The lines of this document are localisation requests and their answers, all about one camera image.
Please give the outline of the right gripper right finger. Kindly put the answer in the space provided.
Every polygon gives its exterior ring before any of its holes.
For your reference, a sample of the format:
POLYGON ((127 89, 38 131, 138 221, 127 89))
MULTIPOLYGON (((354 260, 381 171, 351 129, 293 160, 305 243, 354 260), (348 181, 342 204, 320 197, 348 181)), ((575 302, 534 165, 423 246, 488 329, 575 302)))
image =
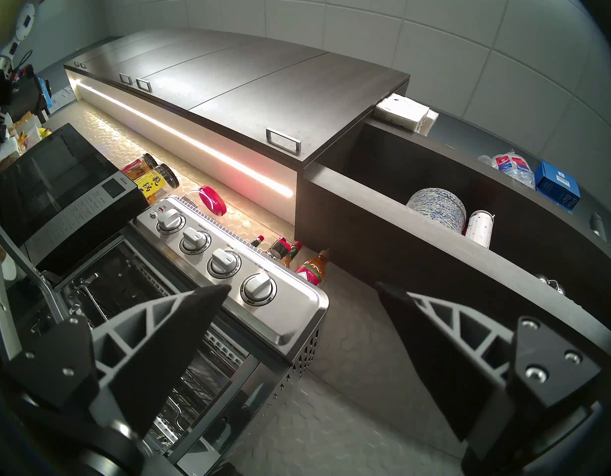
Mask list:
POLYGON ((378 298, 464 460, 532 460, 588 416, 601 367, 541 319, 509 329, 450 301, 377 284, 378 298))

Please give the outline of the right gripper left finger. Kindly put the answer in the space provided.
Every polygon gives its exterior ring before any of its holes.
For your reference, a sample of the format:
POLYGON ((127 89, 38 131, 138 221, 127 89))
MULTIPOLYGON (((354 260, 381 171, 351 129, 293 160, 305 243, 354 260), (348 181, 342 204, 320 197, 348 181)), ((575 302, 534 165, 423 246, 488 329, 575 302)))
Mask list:
POLYGON ((228 284, 133 306, 91 330, 70 317, 5 362, 43 408, 146 435, 228 297, 228 284))

